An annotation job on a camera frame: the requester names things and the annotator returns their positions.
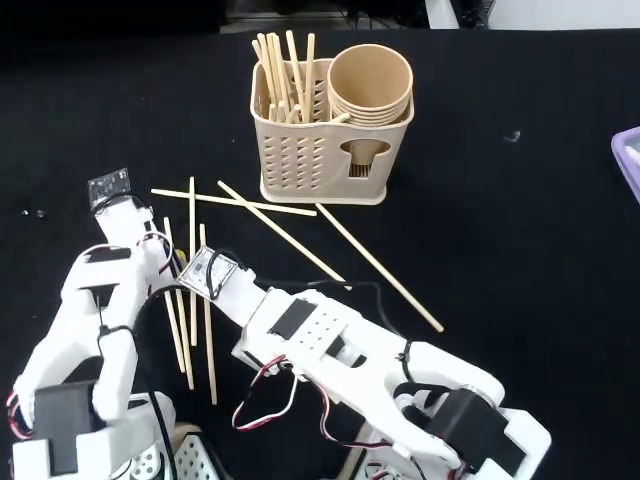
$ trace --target bamboo chopstick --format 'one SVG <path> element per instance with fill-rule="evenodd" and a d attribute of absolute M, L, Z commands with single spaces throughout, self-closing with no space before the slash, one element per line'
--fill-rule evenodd
<path fill-rule="evenodd" d="M 289 80 L 286 75 L 286 68 L 284 66 L 284 60 L 282 60 L 282 50 L 280 49 L 280 37 L 275 33 L 273 35 L 273 50 L 276 56 L 276 65 L 278 67 L 278 81 L 280 82 L 280 93 L 282 94 L 281 101 L 284 102 L 285 117 L 289 115 L 291 110 L 291 104 L 289 99 Z"/>
<path fill-rule="evenodd" d="M 260 44 L 260 61 L 262 63 L 262 68 L 264 69 L 264 75 L 267 78 L 267 90 L 269 91 L 270 101 L 271 103 L 278 103 L 275 85 L 273 83 L 273 72 L 271 70 L 271 63 L 269 60 L 269 47 L 267 45 L 267 39 L 265 38 L 264 34 L 258 34 L 258 43 Z"/>
<path fill-rule="evenodd" d="M 293 38 L 293 32 L 287 30 L 287 46 L 289 47 L 289 58 L 291 59 L 291 68 L 293 70 L 293 80 L 296 84 L 296 93 L 298 94 L 298 104 L 304 108 L 304 93 L 302 91 L 302 76 L 300 75 L 300 64 L 298 63 L 298 52 L 296 51 L 296 42 Z"/>
<path fill-rule="evenodd" d="M 196 254 L 196 180 L 189 177 L 189 260 L 193 260 Z M 198 315 L 197 301 L 198 296 L 195 292 L 189 295 L 189 312 L 191 319 L 191 346 L 198 345 Z"/>
<path fill-rule="evenodd" d="M 200 247 L 207 244 L 207 233 L 203 223 L 200 224 Z M 213 358 L 213 327 L 211 325 L 211 303 L 204 299 L 204 331 L 207 346 L 207 370 L 209 370 L 209 389 L 211 390 L 211 404 L 218 404 L 218 388 L 216 386 L 216 368 Z"/>
<path fill-rule="evenodd" d="M 307 72 L 305 74 L 305 91 L 304 91 L 304 122 L 311 123 L 311 114 L 313 110 L 312 92 L 315 90 L 315 82 L 313 78 L 313 56 L 316 46 L 316 36 L 310 33 L 307 37 Z"/>
<path fill-rule="evenodd" d="M 282 227 L 280 227 L 277 223 L 267 217 L 264 213 L 262 213 L 257 208 L 253 207 L 249 202 L 247 202 L 242 196 L 240 196 L 235 190 L 225 184 L 223 181 L 218 180 L 218 185 L 225 192 L 227 192 L 231 197 L 236 200 L 243 202 L 244 207 L 253 213 L 259 220 L 266 223 L 269 228 L 271 228 L 274 232 L 284 238 L 289 244 L 291 244 L 296 250 L 302 253 L 305 257 L 307 257 L 311 262 L 313 262 L 318 268 L 320 268 L 323 272 L 329 275 L 334 280 L 338 280 L 340 282 L 344 282 L 344 278 L 338 274 L 334 269 L 332 269 L 329 265 L 320 260 L 315 254 L 313 254 L 307 247 L 298 242 L 295 238 L 289 235 Z"/>
<path fill-rule="evenodd" d="M 407 300 L 413 308 L 415 308 L 420 315 L 422 315 L 427 322 L 431 324 L 433 328 L 436 329 L 437 332 L 442 333 L 444 331 L 444 327 L 436 318 L 429 313 L 429 311 L 415 299 L 411 293 L 387 270 L 376 258 L 358 241 L 356 238 L 351 235 L 351 233 L 333 216 L 329 211 L 319 203 L 316 203 L 316 208 L 320 210 L 320 213 L 325 216 L 327 220 L 342 234 L 347 241 L 353 245 L 353 247 L 360 252 L 360 254 L 367 259 L 367 261 L 376 269 L 378 272 L 382 274 L 384 278 L 386 278 L 393 287 L 400 292 L 400 294 Z"/>
<path fill-rule="evenodd" d="M 163 197 L 172 197 L 172 198 L 189 198 L 189 194 L 185 192 L 176 192 L 174 190 L 163 190 L 160 188 L 152 188 L 151 193 L 154 195 L 160 195 Z M 201 202 L 208 203 L 220 203 L 223 205 L 234 205 L 238 207 L 244 207 L 242 202 L 238 202 L 237 200 L 233 200 L 231 198 L 225 197 L 213 197 L 211 195 L 200 195 L 196 193 L 196 200 L 200 200 Z M 315 210 L 308 210 L 304 208 L 295 208 L 295 207 L 284 207 L 282 205 L 271 205 L 269 203 L 257 203 L 257 202 L 249 202 L 252 206 L 259 210 L 271 210 L 273 212 L 281 212 L 281 213 L 291 213 L 294 215 L 304 215 L 307 217 L 315 217 L 318 215 L 318 212 Z"/>
<path fill-rule="evenodd" d="M 173 243 L 173 236 L 171 235 L 171 223 L 168 217 L 164 217 L 164 233 Z M 193 370 L 191 367 L 191 352 L 189 351 L 189 332 L 187 331 L 187 316 L 184 311 L 184 298 L 182 296 L 182 290 L 176 290 L 176 302 L 178 304 L 178 318 L 180 319 L 180 334 L 182 336 L 182 354 L 184 357 L 184 366 L 187 373 L 187 383 L 189 384 L 189 390 L 193 390 Z"/>

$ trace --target plastic utensil caddy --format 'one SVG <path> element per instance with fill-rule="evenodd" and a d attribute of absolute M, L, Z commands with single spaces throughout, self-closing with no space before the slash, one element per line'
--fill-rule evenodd
<path fill-rule="evenodd" d="M 270 100 L 265 73 L 260 63 L 253 68 L 250 109 L 260 152 L 260 192 L 270 202 L 376 205 L 387 194 L 387 179 L 413 119 L 413 97 L 392 125 L 367 128 L 329 123 L 327 72 L 331 62 L 327 58 L 313 62 L 313 123 L 309 124 L 268 120 Z M 299 63 L 304 74 L 306 62 Z M 293 78 L 291 63 L 285 62 L 285 66 L 287 75 Z M 358 139 L 381 140 L 389 147 L 375 156 L 367 176 L 352 177 L 349 142 Z"/>

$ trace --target black cloth surface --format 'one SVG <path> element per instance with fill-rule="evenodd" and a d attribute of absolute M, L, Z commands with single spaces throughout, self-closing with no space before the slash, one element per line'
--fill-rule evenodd
<path fill-rule="evenodd" d="M 129 167 L 157 217 L 172 219 L 182 248 L 186 201 L 151 198 L 150 188 L 184 191 L 195 175 L 202 193 L 223 194 L 215 183 L 223 179 L 260 200 L 251 38 L 3 52 L 3 390 L 47 332 L 71 262 L 103 241 L 88 213 L 88 179 Z M 436 334 L 321 217 L 270 216 L 346 278 L 383 282 L 386 309 L 408 337 L 502 381 L 505 405 L 530 411 L 553 436 L 536 478 L 621 478 L 638 447 L 640 206 L 610 140 L 640 125 L 640 32 L 323 32 L 318 56 L 367 41 L 411 62 L 416 117 L 388 198 L 331 210 L 446 332 Z M 508 141 L 515 131 L 519 140 Z M 198 220 L 211 245 L 232 248 L 264 277 L 323 278 L 248 212 L 203 204 Z M 370 292 L 331 292 L 377 318 Z M 202 336 L 193 353 L 197 391 L 189 393 L 163 302 L 140 326 L 142 360 L 178 420 L 202 426 L 239 480 L 335 475 L 347 452 L 321 439 L 312 388 L 301 388 L 285 418 L 254 432 L 231 429 L 253 372 L 230 355 L 237 327 L 214 312 L 214 330 L 219 408 L 209 405 Z M 264 382 L 247 415 L 280 408 L 290 385 L 282 377 Z M 360 421 L 338 408 L 329 428 L 351 438 Z M 0 432 L 7 458 L 9 432 Z"/>

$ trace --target white robotic arm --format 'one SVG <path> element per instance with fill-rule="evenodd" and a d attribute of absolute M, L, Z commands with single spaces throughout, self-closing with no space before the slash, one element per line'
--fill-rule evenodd
<path fill-rule="evenodd" d="M 122 174 L 96 181 L 104 184 Z M 97 203 L 118 192 L 102 193 Z M 110 243 L 86 250 L 73 263 L 51 328 L 14 385 L 13 398 L 33 429 L 33 438 L 14 445 L 16 480 L 106 480 L 150 447 L 163 451 L 148 395 L 131 395 L 138 356 L 127 329 L 153 292 L 174 283 L 164 268 L 166 241 L 158 236 L 150 209 L 138 208 L 126 195 L 105 204 L 96 218 Z M 104 361 L 95 383 L 63 383 L 96 356 Z M 173 405 L 156 396 L 171 431 Z"/>
<path fill-rule="evenodd" d="M 122 172 L 97 179 L 102 198 L 114 185 L 115 193 L 129 191 L 128 177 L 124 188 L 120 180 Z M 50 331 L 15 383 L 35 434 L 14 445 L 16 480 L 106 480 L 145 449 L 164 452 L 148 396 L 130 396 L 138 359 L 126 329 L 152 293 L 174 279 L 164 268 L 163 242 L 141 242 L 155 231 L 149 209 L 121 200 L 97 220 L 108 241 L 124 248 L 78 257 Z M 253 271 L 206 247 L 178 280 L 242 328 L 234 356 L 260 371 L 286 358 L 294 375 L 323 395 L 325 420 L 329 399 L 366 419 L 373 428 L 368 443 L 385 448 L 371 450 L 365 468 L 373 461 L 396 478 L 416 480 L 529 480 L 550 446 L 531 415 L 501 407 L 504 388 L 492 375 L 428 343 L 407 343 L 316 290 L 265 291 Z M 105 329 L 111 333 L 103 335 Z M 95 384 L 62 383 L 100 354 Z M 278 366 L 266 370 L 277 373 Z M 157 395 L 171 431 L 173 405 Z M 171 478 L 168 468 L 164 478 Z"/>
<path fill-rule="evenodd" d="M 178 280 L 242 327 L 233 355 L 254 369 L 286 357 L 300 380 L 366 419 L 370 443 L 388 442 L 373 459 L 418 480 L 416 463 L 430 480 L 533 476 L 550 435 L 528 413 L 501 408 L 504 387 L 492 375 L 426 342 L 407 344 L 316 290 L 264 294 L 255 274 L 224 253 L 214 256 L 211 298 L 212 256 L 203 247 Z"/>

